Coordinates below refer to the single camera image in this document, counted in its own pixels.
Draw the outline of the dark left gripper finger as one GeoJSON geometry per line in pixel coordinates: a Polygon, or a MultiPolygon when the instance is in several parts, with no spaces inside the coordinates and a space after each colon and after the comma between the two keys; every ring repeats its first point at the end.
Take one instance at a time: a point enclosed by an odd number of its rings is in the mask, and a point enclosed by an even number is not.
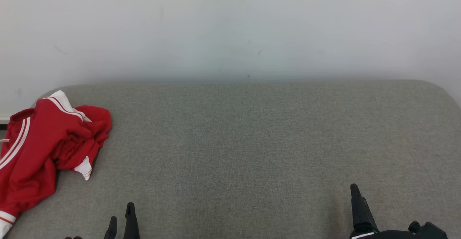
{"type": "Polygon", "coordinates": [[[115,239],[116,235],[117,235],[117,217],[112,216],[109,221],[109,226],[105,233],[104,239],[115,239]]]}
{"type": "Polygon", "coordinates": [[[126,224],[124,239],[140,239],[139,226],[135,213],[135,205],[132,202],[127,204],[125,212],[126,224]]]}

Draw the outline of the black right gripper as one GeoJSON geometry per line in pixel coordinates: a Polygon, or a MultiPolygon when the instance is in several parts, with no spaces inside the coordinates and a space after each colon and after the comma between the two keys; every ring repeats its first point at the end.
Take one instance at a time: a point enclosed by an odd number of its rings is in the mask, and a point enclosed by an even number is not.
{"type": "Polygon", "coordinates": [[[350,186],[353,230],[351,239],[420,239],[426,237],[426,231],[417,233],[400,230],[379,232],[372,216],[367,200],[355,183],[350,186]]]}

